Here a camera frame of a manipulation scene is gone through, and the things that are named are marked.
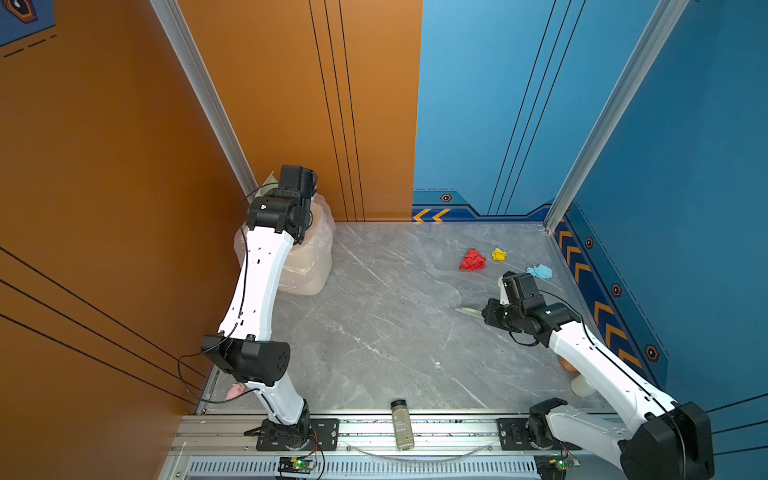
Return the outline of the large red paper scrap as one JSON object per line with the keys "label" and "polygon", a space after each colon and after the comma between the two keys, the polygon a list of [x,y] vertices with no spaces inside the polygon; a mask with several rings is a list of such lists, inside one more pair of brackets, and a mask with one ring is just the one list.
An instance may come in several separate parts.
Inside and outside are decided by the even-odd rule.
{"label": "large red paper scrap", "polygon": [[459,269],[461,271],[484,270],[486,268],[486,261],[487,259],[476,249],[470,248],[461,261]]}

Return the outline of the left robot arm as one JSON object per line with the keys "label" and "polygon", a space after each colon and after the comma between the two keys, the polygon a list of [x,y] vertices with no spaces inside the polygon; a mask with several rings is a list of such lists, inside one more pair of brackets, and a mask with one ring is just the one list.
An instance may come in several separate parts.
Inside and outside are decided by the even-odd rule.
{"label": "left robot arm", "polygon": [[201,342],[201,353],[265,408],[267,419],[256,433],[289,449],[309,441],[310,413],[287,373],[289,344],[272,339],[273,307],[288,254],[312,225],[316,188],[315,172],[285,165],[277,187],[251,201],[244,260],[230,307],[218,333]]}

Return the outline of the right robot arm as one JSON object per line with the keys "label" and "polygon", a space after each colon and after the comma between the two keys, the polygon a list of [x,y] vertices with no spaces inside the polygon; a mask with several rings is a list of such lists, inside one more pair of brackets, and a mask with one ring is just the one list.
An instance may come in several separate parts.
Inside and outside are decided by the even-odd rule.
{"label": "right robot arm", "polygon": [[596,418],[551,398],[529,410],[527,431],[539,448],[568,442],[621,469],[629,479],[711,479],[711,421],[693,402],[680,404],[643,379],[597,340],[564,303],[545,301],[528,273],[499,278],[500,296],[482,310],[484,322],[532,337],[569,362],[622,420]]}

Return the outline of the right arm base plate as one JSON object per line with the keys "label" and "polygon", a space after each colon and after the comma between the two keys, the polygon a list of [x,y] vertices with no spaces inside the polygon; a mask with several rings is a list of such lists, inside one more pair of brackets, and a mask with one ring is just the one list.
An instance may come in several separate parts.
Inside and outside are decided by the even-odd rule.
{"label": "right arm base plate", "polygon": [[554,440],[544,440],[543,443],[537,443],[528,431],[527,423],[528,419],[523,417],[498,418],[496,420],[500,447],[503,451],[581,450],[577,445],[568,442],[564,446]]}

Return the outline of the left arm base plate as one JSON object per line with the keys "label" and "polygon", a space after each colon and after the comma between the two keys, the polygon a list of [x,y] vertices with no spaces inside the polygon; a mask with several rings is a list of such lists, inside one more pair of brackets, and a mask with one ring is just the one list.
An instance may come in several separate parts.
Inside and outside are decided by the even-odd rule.
{"label": "left arm base plate", "polygon": [[316,418],[309,420],[305,433],[298,427],[281,427],[265,420],[260,427],[256,449],[262,452],[309,451],[315,447],[315,440],[324,452],[333,452],[338,447],[340,420],[338,418]]}

